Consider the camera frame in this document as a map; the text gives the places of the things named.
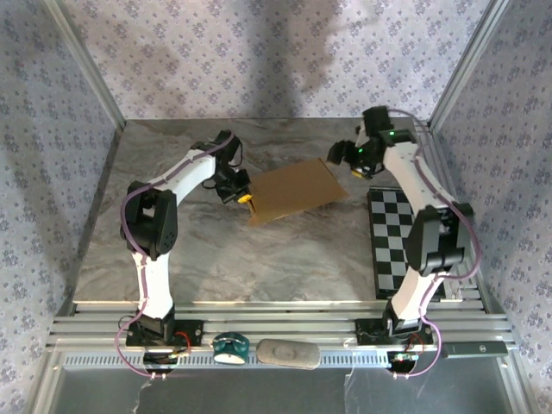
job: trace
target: floral wallpaper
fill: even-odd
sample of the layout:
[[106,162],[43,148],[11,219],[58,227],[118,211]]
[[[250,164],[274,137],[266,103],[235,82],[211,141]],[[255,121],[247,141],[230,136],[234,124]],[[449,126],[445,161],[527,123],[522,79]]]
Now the floral wallpaper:
[[40,1],[0,16],[0,412],[21,412],[115,128]]
[[552,3],[511,0],[439,131],[473,203],[492,293],[520,338],[542,412],[552,412]]
[[427,119],[487,3],[66,0],[128,119]]

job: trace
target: brown cardboard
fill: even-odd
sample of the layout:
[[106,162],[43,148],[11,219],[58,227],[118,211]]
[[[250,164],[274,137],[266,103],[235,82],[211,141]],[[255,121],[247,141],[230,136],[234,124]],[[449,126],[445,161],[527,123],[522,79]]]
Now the brown cardboard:
[[302,161],[251,177],[248,225],[258,226],[348,196],[324,162]]

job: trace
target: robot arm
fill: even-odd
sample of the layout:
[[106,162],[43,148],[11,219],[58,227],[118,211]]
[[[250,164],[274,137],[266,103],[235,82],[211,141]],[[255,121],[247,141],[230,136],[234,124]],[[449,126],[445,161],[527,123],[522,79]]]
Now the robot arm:
[[[221,146],[212,154],[205,151]],[[211,142],[198,142],[177,165],[148,183],[134,182],[128,194],[148,187],[125,206],[126,224],[138,246],[147,254],[137,252],[127,240],[138,272],[140,284],[139,309],[147,285],[147,301],[139,319],[142,328],[164,342],[172,335],[174,303],[169,290],[169,254],[178,235],[177,207],[182,200],[206,179],[213,179],[215,190],[223,203],[245,203],[251,198],[246,170],[236,171],[229,163],[241,146],[240,140],[229,131],[222,131]],[[121,228],[121,236],[127,239]]]
[[397,293],[387,304],[383,316],[388,336],[417,332],[421,316],[446,276],[462,263],[469,251],[470,238],[454,212],[434,194],[428,182],[464,216],[472,216],[469,204],[458,204],[438,183],[423,160],[418,172],[414,159],[419,146],[408,129],[395,129],[386,107],[374,107],[363,113],[364,123],[357,128],[369,140],[359,146],[352,141],[337,142],[329,151],[328,161],[349,163],[353,175],[371,179],[389,170],[405,192],[415,215],[406,245],[408,269]]

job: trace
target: marble table surface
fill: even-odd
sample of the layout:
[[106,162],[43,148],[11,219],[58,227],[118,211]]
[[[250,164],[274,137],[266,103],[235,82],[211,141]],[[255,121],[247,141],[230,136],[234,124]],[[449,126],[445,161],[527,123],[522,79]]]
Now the marble table surface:
[[[354,139],[359,119],[129,121],[117,149],[90,246],[80,269],[76,303],[138,299],[138,279],[119,236],[119,206],[134,180],[148,181],[178,162],[195,141],[231,129],[243,142],[250,175],[316,157],[335,141]],[[395,121],[411,128],[410,119]],[[396,187],[388,172],[371,181],[330,166],[349,197],[248,227],[248,207],[222,204],[196,188],[179,206],[179,238],[171,252],[175,303],[375,299],[367,191]]]

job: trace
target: black and white checkerboard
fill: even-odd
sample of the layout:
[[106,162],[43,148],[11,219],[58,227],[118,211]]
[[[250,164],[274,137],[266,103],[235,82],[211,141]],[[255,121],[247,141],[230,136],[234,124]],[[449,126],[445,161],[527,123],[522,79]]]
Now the black and white checkerboard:
[[[406,195],[391,188],[370,188],[368,192],[370,230],[376,298],[390,298],[406,275],[406,240],[414,215]],[[434,299],[445,298],[443,285]]]

